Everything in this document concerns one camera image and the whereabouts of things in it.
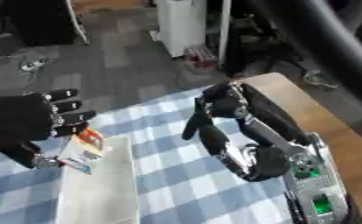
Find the candy wrapper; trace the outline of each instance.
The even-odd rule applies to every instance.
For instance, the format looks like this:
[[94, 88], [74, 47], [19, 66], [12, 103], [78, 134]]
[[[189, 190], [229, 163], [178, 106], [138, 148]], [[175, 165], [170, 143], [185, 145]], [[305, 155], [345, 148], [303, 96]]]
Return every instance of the candy wrapper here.
[[103, 136], [91, 129], [74, 135], [62, 148], [58, 160], [87, 174], [92, 174], [95, 165], [108, 152], [103, 144]]

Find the gray carpet floor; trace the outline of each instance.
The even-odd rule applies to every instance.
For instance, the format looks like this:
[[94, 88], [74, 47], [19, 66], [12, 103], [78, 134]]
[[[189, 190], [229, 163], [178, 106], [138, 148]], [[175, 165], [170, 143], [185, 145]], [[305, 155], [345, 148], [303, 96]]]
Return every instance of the gray carpet floor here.
[[[219, 72], [189, 72], [181, 61], [170, 58], [161, 43], [153, 42], [148, 31], [157, 28], [154, 10], [97, 10], [82, 21], [90, 45], [77, 38], [73, 45], [24, 48], [13, 37], [0, 39], [0, 53], [14, 57], [0, 59], [0, 95], [78, 88], [84, 109], [105, 112], [226, 80]], [[32, 77], [19, 74], [18, 65], [41, 56], [50, 63], [28, 84]], [[325, 91], [308, 86], [296, 68], [284, 64], [275, 70], [362, 135], [362, 104], [343, 88]], [[258, 73], [250, 68], [244, 76]]]

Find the black hose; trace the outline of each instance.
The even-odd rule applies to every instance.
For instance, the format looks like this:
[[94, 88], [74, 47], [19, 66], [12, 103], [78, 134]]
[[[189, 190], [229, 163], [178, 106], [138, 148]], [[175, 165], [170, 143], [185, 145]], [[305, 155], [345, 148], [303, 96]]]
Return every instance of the black hose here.
[[251, 0], [317, 66], [362, 101], [362, 45], [323, 0]]

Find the checkered tablecloth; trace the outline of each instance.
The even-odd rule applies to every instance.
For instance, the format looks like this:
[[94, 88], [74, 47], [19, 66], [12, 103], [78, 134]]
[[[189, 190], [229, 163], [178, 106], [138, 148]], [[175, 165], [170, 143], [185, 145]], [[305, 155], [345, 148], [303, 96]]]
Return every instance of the checkered tablecloth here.
[[[141, 223], [291, 223], [280, 178], [247, 183], [209, 157], [197, 137], [181, 139], [200, 93], [166, 95], [99, 115], [91, 123], [105, 137], [131, 138]], [[216, 123], [234, 144], [248, 142], [234, 121]], [[41, 143], [47, 151], [58, 145], [58, 140]], [[28, 171], [0, 155], [0, 224], [53, 223], [60, 174], [59, 169]]]

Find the robotic hand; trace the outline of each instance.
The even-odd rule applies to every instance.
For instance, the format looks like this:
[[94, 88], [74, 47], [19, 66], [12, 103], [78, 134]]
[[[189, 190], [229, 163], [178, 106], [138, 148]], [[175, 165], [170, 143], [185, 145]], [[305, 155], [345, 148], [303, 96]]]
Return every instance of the robotic hand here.
[[[235, 119], [241, 133], [256, 143], [241, 149], [232, 146], [213, 125], [214, 117]], [[196, 132], [210, 155], [238, 177], [249, 182], [283, 177], [294, 223], [362, 223], [324, 142], [315, 133], [305, 134], [253, 87], [227, 82], [204, 91], [195, 99], [195, 113], [183, 139]]]
[[59, 166], [57, 159], [44, 156], [31, 141], [65, 137], [87, 128], [94, 111], [64, 114], [79, 109], [82, 103], [58, 102], [77, 94], [77, 89], [64, 89], [48, 94], [1, 96], [0, 152], [27, 168]]

